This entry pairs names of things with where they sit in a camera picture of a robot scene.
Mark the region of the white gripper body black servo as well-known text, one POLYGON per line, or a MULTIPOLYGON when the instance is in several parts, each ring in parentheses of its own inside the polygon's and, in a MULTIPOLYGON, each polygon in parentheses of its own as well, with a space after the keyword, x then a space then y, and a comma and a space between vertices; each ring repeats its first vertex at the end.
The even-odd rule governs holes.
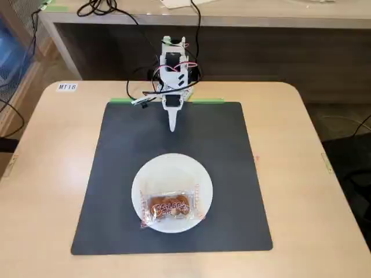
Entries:
POLYGON ((183 96, 181 94, 163 94, 161 103, 166 111, 179 111, 183 107, 183 96))

